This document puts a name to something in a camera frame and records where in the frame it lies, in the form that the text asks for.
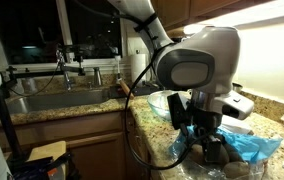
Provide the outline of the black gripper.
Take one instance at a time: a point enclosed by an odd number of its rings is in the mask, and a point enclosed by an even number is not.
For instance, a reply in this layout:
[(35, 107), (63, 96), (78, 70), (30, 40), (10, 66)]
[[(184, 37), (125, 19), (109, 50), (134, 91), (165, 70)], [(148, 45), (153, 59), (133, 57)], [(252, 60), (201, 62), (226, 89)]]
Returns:
[(174, 129), (181, 130), (188, 144), (204, 143), (205, 161), (216, 163), (222, 143), (215, 135), (222, 115), (195, 107), (194, 102), (187, 102), (184, 106), (178, 93), (169, 95), (167, 101)]

